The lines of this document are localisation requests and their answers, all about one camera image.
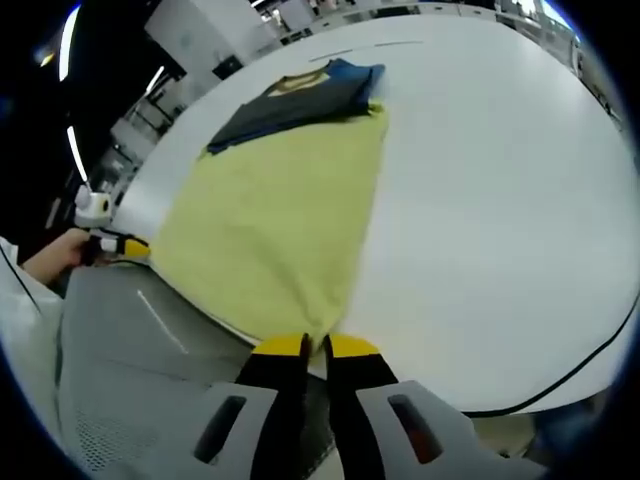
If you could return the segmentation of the person's left hand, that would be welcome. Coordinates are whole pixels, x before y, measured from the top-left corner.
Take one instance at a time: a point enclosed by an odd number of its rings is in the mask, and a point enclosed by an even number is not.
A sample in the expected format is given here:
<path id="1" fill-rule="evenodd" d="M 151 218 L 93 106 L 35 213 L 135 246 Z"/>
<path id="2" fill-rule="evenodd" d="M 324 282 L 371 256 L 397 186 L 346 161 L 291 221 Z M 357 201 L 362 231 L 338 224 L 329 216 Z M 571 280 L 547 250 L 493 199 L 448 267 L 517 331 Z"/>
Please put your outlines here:
<path id="1" fill-rule="evenodd" d="M 78 228 L 69 229 L 60 235 L 48 246 L 47 258 L 51 267 L 62 271 L 78 266 L 89 239 L 90 234 Z"/>

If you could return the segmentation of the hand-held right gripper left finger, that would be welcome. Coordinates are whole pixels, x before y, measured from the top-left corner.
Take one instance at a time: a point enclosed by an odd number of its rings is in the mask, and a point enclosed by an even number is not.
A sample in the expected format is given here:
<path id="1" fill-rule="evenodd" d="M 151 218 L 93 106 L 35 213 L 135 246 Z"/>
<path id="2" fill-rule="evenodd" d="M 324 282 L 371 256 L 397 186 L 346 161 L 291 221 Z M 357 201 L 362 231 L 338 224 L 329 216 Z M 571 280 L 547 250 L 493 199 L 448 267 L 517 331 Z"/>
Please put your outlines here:
<path id="1" fill-rule="evenodd" d="M 166 479 L 296 479 L 311 339 L 272 337 L 217 383 L 164 443 Z"/>

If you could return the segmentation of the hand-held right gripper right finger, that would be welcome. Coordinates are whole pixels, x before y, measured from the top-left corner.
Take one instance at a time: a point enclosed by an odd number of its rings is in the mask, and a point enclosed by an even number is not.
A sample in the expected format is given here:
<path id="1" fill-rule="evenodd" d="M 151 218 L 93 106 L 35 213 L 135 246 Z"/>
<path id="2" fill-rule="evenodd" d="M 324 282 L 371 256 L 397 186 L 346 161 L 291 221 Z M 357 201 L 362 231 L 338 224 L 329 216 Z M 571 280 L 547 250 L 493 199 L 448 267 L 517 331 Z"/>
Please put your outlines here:
<path id="1" fill-rule="evenodd" d="M 482 443 L 469 417 L 400 381 L 370 342 L 329 334 L 330 426 L 347 479 L 537 479 L 538 464 Z"/>

